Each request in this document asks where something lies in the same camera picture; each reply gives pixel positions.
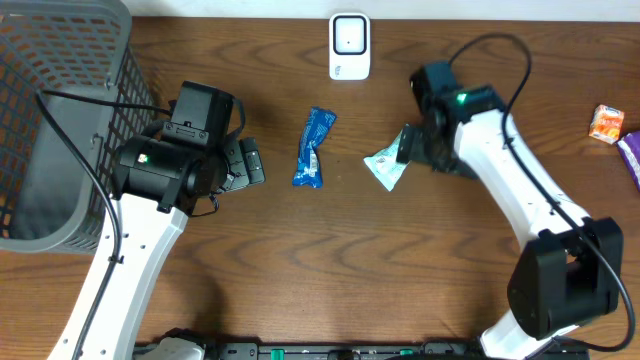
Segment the teal white snack packet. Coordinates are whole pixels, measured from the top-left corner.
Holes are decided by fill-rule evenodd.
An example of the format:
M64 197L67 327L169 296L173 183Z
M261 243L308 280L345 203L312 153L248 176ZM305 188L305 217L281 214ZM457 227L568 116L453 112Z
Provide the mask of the teal white snack packet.
M386 148L363 159L367 168L383 187L391 192L401 178L407 165L396 161L402 133Z

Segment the blue snack wrapper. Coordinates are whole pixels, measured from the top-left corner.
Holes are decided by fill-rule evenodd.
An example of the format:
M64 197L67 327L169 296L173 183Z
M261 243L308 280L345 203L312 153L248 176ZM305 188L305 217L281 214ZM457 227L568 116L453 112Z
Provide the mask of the blue snack wrapper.
M293 186L321 188L323 179L318 157L318 147L326 139L337 116L330 110L312 107L300 137L297 168Z

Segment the orange Kleenex tissue pack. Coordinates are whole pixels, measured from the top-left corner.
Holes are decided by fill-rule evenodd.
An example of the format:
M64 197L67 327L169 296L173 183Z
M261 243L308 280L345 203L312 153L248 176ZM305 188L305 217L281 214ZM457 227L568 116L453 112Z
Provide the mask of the orange Kleenex tissue pack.
M589 127L589 136L607 144L614 144L620 138L625 113L615 108L599 105L596 107Z

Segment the red purple snack bag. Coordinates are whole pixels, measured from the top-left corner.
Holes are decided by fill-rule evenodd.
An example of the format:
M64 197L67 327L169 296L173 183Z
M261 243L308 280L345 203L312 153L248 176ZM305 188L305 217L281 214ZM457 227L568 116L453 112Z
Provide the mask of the red purple snack bag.
M636 131L626 134L616 143L637 190L640 190L639 141L640 133Z

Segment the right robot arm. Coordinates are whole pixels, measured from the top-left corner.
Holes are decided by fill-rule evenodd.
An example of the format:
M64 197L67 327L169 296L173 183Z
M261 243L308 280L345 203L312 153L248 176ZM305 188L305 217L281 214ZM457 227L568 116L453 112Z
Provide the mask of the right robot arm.
M490 85L465 88L446 61L410 77L423 122L400 135L397 160L481 181L511 225L521 254L508 312L480 336L484 355L526 359L614 312L623 235L594 220L553 181Z

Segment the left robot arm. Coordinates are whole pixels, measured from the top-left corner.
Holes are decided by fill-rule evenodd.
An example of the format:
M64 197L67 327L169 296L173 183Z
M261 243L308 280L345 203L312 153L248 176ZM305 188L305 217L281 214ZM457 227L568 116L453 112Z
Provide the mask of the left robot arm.
M98 248L53 359L130 359L158 275L199 199L265 180L257 144L229 128L242 101L186 81L157 121L124 142L113 158Z

